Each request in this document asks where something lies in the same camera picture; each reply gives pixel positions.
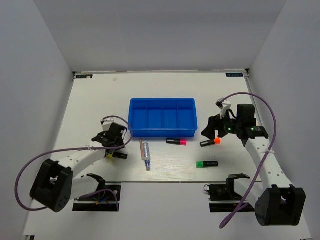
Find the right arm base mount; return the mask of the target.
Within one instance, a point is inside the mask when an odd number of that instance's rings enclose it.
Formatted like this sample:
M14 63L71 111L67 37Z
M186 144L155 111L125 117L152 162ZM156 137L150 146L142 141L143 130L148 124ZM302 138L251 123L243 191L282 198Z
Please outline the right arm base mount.
M209 183L203 187L206 194L209 195L210 213L232 213L239 205L242 196L235 192L235 180L248 179L246 174L231 174L224 184Z

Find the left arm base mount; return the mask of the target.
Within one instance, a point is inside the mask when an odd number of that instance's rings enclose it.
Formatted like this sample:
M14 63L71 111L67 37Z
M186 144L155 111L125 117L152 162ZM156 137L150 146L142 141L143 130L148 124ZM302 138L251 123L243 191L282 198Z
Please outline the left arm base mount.
M121 200L121 184L106 184L104 191L93 196L76 199L73 202L73 212L118 212Z

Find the yellow cap black highlighter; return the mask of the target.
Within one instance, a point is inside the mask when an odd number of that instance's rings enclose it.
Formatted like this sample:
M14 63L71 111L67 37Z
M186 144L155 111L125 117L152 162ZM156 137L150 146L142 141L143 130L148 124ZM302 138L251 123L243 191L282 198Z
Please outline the yellow cap black highlighter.
M114 152L112 154L107 155L108 158L117 158L117 159L124 159L126 160L128 158L128 155L121 152Z

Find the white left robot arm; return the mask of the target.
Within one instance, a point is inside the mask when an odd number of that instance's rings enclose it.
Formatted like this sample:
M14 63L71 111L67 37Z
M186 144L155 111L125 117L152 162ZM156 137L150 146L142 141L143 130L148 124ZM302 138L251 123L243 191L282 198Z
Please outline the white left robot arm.
M30 190L30 197L50 210L60 212L70 200L105 196L106 181L99 175L79 174L95 162L124 148L127 128L115 122L104 123L103 131L84 150L60 159L44 161Z

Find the orange cap black highlighter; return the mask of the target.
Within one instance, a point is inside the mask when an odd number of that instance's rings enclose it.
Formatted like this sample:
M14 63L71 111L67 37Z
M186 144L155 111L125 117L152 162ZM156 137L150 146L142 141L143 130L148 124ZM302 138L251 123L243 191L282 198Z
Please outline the orange cap black highlighter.
M220 138L215 138L215 139L202 141L199 144L203 148L203 147L209 147L209 146L213 146L213 145L218 145L220 143L221 143L221 139Z

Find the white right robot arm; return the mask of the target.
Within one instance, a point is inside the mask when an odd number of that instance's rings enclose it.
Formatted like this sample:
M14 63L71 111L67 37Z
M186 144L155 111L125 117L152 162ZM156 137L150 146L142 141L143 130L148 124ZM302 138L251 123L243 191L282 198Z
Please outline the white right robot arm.
M269 135L263 126L257 125L255 107L239 104L236 114L228 101L218 103L218 107L221 112L208 119L208 125L201 133L208 140L201 142L200 146L213 145L228 134L236 135L259 171L261 183L252 183L244 173L231 174L225 184L204 186L210 201L240 201L245 198L239 208L253 207L261 226L297 226L306 201L305 191L293 186L269 149Z

